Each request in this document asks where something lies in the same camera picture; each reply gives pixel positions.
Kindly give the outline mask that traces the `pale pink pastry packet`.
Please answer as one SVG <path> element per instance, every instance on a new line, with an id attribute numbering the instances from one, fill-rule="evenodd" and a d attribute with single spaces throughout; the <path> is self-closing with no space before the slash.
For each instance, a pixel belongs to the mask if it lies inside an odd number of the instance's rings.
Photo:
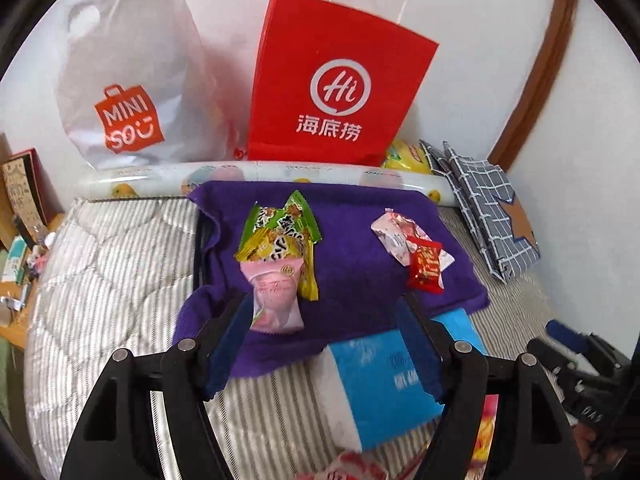
<path id="1" fill-rule="evenodd" d="M 449 252 L 446 252 L 445 249 L 442 249 L 438 255 L 440 272 L 444 273 L 455 261 L 454 256 L 450 255 Z"/>

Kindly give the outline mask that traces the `strawberry drink pouch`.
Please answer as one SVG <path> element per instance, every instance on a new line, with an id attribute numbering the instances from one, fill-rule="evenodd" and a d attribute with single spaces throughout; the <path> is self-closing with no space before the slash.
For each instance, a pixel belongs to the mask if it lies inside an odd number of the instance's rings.
<path id="1" fill-rule="evenodd" d="M 345 451 L 313 474 L 296 474 L 295 480 L 388 480 L 390 474 L 369 454 Z"/>

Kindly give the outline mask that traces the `pink bear snack packet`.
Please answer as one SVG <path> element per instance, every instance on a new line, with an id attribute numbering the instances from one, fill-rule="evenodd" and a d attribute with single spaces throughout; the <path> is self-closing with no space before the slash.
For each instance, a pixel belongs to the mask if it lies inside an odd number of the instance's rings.
<path id="1" fill-rule="evenodd" d="M 416 222 L 393 209 L 386 209 L 381 217 L 374 220 L 371 230 L 386 252 L 403 266 L 410 264 L 410 254 L 416 250 L 416 243 L 410 242 L 410 237 L 431 240 Z"/>

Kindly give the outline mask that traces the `pink candy-shaped packet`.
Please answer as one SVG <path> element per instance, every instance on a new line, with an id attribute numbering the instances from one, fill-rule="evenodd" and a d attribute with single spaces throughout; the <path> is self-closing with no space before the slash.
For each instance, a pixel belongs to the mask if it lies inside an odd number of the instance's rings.
<path id="1" fill-rule="evenodd" d="M 253 287 L 254 315 L 250 326 L 263 334 L 292 334 L 304 328 L 298 306 L 299 263 L 241 262 L 244 278 Z"/>

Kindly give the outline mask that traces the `yellow snack packet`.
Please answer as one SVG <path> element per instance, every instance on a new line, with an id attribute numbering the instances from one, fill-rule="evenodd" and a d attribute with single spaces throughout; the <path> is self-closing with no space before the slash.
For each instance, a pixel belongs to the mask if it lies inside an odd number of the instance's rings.
<path id="1" fill-rule="evenodd" d="M 431 165 L 420 144 L 409 144 L 404 140 L 393 140 L 386 151 L 382 168 L 431 174 Z"/>
<path id="2" fill-rule="evenodd" d="M 292 266 L 299 263 L 298 293 L 308 301 L 320 299 L 319 286 L 314 274 L 314 243 L 306 237 L 283 234 L 276 229 L 261 228 L 252 234 L 236 251 L 239 262 L 269 262 Z"/>

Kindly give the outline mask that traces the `pink yellow snack bag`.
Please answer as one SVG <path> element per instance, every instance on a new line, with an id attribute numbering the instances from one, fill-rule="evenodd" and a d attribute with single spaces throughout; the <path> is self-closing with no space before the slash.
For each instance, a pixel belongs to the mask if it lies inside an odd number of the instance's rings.
<path id="1" fill-rule="evenodd" d="M 466 480 L 482 480 L 484 477 L 492 439 L 494 438 L 498 402 L 498 394 L 485 396 L 483 415 L 478 427 L 472 460 L 465 476 Z"/>

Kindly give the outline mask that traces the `red small snack packet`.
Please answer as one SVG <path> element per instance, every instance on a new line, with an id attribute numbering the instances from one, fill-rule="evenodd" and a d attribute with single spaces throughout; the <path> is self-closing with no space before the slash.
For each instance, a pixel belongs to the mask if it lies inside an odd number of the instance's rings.
<path id="1" fill-rule="evenodd" d="M 409 236 L 407 243 L 409 248 L 408 286 L 430 294 L 442 294 L 444 286 L 440 284 L 442 269 L 439 261 L 442 244 L 415 236 Z"/>

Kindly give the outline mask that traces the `green snack packet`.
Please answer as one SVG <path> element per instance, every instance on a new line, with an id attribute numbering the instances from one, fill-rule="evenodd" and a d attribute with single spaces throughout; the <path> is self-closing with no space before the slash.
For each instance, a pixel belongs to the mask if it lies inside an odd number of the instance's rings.
<path id="1" fill-rule="evenodd" d="M 234 256 L 239 262 L 305 259 L 319 240 L 314 214 L 303 194 L 294 191 L 282 208 L 252 207 Z"/>

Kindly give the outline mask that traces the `grey plaid folded cloth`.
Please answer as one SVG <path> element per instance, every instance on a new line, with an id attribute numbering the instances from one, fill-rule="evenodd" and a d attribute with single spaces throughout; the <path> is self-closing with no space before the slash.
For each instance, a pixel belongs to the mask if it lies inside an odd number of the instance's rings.
<path id="1" fill-rule="evenodd" d="M 488 160 L 420 143 L 434 174 L 444 177 L 489 273 L 509 283 L 540 260 L 540 249 L 525 209 L 501 167 Z"/>

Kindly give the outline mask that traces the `blue tissue pack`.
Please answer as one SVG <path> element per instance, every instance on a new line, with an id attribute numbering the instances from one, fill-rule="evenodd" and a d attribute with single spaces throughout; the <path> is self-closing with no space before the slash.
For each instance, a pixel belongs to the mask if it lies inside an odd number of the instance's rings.
<path id="1" fill-rule="evenodd" d="M 345 450 L 371 451 L 442 414 L 398 330 L 329 344 L 310 377 L 331 440 Z"/>

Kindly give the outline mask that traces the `striped mattress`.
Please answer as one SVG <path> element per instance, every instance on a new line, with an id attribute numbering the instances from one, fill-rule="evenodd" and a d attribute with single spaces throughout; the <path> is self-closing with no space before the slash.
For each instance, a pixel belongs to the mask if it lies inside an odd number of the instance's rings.
<path id="1" fill-rule="evenodd" d="M 493 356 L 513 359 L 554 318 L 535 273 L 493 278 L 460 214 L 438 207 L 445 231 L 488 292 L 471 321 Z M 167 200 L 76 200 L 58 232 L 30 320 L 27 422 L 43 477 L 58 479 L 82 408 L 117 348 L 135 356 L 170 347 L 193 285 L 196 206 Z M 232 378 L 206 404 L 235 479 L 292 479 L 322 470 L 343 450 L 330 437 L 306 358 L 257 378 Z M 373 451 L 396 477 L 431 440 L 419 425 Z"/>

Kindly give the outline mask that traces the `wooden nightstand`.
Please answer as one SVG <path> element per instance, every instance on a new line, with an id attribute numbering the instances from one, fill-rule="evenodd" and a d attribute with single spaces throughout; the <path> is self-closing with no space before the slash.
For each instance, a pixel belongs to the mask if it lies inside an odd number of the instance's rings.
<path id="1" fill-rule="evenodd" d="M 38 280 L 30 273 L 30 250 L 17 234 L 1 260 L 1 337 L 25 350 L 30 308 L 35 303 Z"/>

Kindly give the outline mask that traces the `purple towel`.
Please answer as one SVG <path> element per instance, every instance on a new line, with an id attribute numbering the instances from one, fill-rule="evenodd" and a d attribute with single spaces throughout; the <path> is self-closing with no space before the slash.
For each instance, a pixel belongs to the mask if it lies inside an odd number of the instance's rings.
<path id="1" fill-rule="evenodd" d="M 468 253 L 426 196 L 414 191 L 357 185 L 209 181 L 191 192 L 198 207 L 194 266 L 203 274 L 180 309 L 174 341 L 195 336 L 226 303 L 252 289 L 234 254 L 254 205 L 281 206 L 294 191 L 305 197 L 322 235 L 314 248 L 319 286 L 315 302 L 299 304 L 304 327 L 291 335 L 249 332 L 232 368 L 234 377 L 258 377 L 306 360 L 327 344 L 387 332 L 396 326 L 395 302 L 406 291 L 408 271 L 378 241 L 371 224 L 386 209 L 414 220 L 454 257 L 440 294 L 418 292 L 423 310 L 472 314 L 489 304 Z"/>

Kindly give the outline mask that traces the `framed picture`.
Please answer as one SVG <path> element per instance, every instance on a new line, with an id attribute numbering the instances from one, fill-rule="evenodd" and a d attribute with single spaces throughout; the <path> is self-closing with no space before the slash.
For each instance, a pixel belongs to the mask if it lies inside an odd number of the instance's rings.
<path id="1" fill-rule="evenodd" d="M 29 236 L 36 240 L 48 226 L 52 214 L 43 193 L 41 165 L 34 148 L 11 155 L 1 164 L 6 194 L 14 214 Z"/>

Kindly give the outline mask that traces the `yellow snack packet behind roll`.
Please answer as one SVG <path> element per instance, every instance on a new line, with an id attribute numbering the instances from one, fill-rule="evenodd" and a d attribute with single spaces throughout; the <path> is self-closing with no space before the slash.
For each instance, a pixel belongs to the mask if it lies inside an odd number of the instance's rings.
<path id="1" fill-rule="evenodd" d="M 382 168 L 431 174 L 431 165 L 420 144 L 409 144 L 404 140 L 393 140 L 386 151 Z"/>

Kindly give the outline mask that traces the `white patterned paper roll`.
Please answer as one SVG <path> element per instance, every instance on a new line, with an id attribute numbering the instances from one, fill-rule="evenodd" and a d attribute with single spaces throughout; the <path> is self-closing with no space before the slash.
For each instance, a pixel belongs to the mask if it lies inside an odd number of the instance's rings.
<path id="1" fill-rule="evenodd" d="M 442 207 L 457 205 L 448 180 L 434 174 L 320 162 L 182 162 L 93 171 L 78 184 L 87 200 L 182 197 L 208 181 L 296 182 L 416 191 Z"/>

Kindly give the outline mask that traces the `red Haidilao paper bag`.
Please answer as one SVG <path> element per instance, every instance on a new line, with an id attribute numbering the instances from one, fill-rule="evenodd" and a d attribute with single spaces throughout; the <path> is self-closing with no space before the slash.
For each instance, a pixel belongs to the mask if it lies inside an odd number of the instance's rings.
<path id="1" fill-rule="evenodd" d="M 437 42 L 330 0 L 269 0 L 247 156 L 380 166 Z"/>

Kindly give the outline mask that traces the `white Miniso plastic bag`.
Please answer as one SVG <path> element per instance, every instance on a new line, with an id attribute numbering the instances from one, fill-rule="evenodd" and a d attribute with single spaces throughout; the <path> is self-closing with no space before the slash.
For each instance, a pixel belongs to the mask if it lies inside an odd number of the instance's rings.
<path id="1" fill-rule="evenodd" d="M 186 0 L 66 0 L 58 50 L 58 114 L 92 168 L 231 156 L 238 135 Z"/>

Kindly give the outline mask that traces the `brown wooden door frame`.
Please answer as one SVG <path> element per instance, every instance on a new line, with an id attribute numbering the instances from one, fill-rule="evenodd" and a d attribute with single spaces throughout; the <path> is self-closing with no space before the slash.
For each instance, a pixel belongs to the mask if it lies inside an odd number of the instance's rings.
<path id="1" fill-rule="evenodd" d="M 578 0 L 553 0 L 549 23 L 520 99 L 488 160 L 509 171 L 544 110 L 570 43 Z"/>

